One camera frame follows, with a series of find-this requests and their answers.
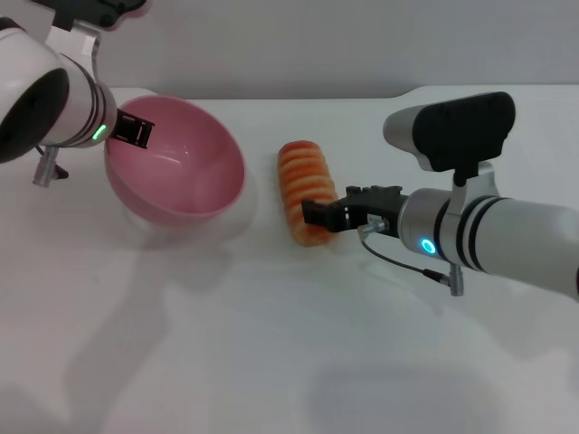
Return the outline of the orange ridged bread loaf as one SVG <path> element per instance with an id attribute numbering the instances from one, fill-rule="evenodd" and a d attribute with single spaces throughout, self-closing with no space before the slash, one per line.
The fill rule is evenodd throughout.
<path id="1" fill-rule="evenodd" d="M 304 222 L 301 203 L 310 200 L 332 203 L 338 197 L 326 158 L 314 142 L 299 140 L 284 145 L 278 153 L 280 195 L 293 239 L 303 247 L 329 244 L 336 235 Z"/>

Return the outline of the pink plastic bowl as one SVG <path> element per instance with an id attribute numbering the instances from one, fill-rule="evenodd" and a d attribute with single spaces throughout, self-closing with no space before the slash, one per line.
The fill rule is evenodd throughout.
<path id="1" fill-rule="evenodd" d="M 127 209 L 155 225 L 189 227 L 226 211 L 242 195 L 242 151 L 209 112 L 160 95 L 121 108 L 154 125 L 145 149 L 113 138 L 105 145 L 109 184 Z"/>

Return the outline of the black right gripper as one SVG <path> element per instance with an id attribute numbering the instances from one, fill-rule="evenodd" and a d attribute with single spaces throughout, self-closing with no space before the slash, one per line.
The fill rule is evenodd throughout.
<path id="1" fill-rule="evenodd" d="M 382 234 L 398 238 L 398 218 L 408 198 L 402 190 L 401 186 L 348 186 L 346 196 L 338 202 L 303 201 L 303 220 L 306 224 L 339 233 L 356 230 L 370 223 L 371 217 L 375 216 L 380 221 L 386 221 Z"/>

